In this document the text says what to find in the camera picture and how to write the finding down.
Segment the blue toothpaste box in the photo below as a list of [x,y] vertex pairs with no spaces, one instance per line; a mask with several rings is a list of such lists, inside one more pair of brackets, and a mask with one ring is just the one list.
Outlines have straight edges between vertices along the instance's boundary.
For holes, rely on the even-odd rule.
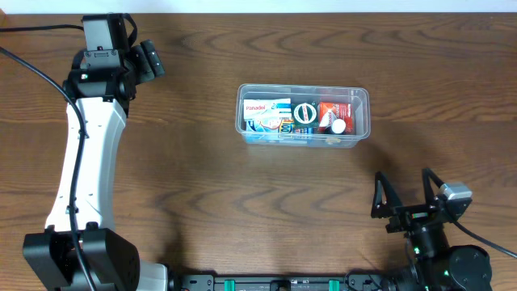
[[290,118],[246,120],[245,140],[248,142],[306,139],[316,133],[315,128],[302,128]]

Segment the clear plastic container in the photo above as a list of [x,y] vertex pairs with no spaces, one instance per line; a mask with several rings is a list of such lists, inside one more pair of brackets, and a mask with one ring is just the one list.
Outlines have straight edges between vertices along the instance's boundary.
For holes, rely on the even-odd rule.
[[[354,118],[352,135],[325,134],[317,131],[306,139],[285,141],[248,142],[245,140],[246,120],[243,118],[244,99],[286,99],[292,103],[321,102],[349,103]],[[339,86],[302,86],[280,84],[243,84],[237,92],[235,128],[249,144],[283,146],[351,148],[367,138],[371,132],[369,95],[364,88]]]

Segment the dark green small box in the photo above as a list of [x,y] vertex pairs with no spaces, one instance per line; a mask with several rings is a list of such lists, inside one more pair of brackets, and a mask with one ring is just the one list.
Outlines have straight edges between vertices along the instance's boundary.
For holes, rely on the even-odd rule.
[[294,129],[316,128],[319,125],[316,102],[292,103],[291,109]]

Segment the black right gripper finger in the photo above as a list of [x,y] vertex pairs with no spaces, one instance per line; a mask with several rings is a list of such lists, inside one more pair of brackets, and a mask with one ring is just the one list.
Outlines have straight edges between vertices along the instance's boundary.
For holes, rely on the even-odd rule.
[[434,198],[435,193],[431,184],[434,184],[437,188],[441,188],[444,181],[438,177],[438,175],[431,168],[422,169],[422,185],[424,190],[425,201],[430,204]]
[[387,218],[397,214],[396,208],[402,202],[386,176],[378,171],[375,174],[375,189],[372,199],[371,218]]

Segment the red white medicine box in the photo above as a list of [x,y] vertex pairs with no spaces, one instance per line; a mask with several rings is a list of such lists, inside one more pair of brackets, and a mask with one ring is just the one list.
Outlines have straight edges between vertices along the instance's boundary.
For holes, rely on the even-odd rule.
[[354,118],[349,103],[321,102],[318,105],[318,110],[319,125],[317,131],[319,133],[325,133],[325,129],[336,119],[345,120],[347,123],[346,132],[342,135],[352,135],[355,133]]

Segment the dark bottle white cap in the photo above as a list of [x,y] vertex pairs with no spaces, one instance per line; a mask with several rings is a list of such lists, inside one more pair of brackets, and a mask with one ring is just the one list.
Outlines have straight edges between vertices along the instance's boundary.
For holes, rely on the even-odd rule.
[[347,123],[345,120],[336,119],[325,129],[325,134],[342,135],[346,132]]

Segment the white Panadol box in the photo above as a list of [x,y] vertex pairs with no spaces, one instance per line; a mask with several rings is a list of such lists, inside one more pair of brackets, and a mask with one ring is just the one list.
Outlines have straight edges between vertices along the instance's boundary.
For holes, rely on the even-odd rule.
[[243,118],[245,120],[261,120],[272,117],[287,119],[292,117],[290,98],[243,100]]

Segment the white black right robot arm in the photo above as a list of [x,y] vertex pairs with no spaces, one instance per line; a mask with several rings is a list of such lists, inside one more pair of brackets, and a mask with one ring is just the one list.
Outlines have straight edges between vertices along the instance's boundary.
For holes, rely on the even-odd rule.
[[431,169],[422,169],[425,202],[405,206],[387,177],[375,174],[371,217],[387,218],[389,233],[402,232],[408,266],[386,273],[382,290],[490,290],[490,256],[475,245],[450,246],[446,223],[455,224],[473,201],[464,183],[445,183]]

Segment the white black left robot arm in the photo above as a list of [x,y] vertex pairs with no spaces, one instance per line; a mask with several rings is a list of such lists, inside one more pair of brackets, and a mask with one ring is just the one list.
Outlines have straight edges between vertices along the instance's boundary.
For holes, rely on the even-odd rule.
[[68,136],[61,182],[41,233],[23,257],[48,290],[167,290],[168,269],[141,260],[116,233],[116,155],[136,87],[164,75],[154,43],[93,44],[60,86]]

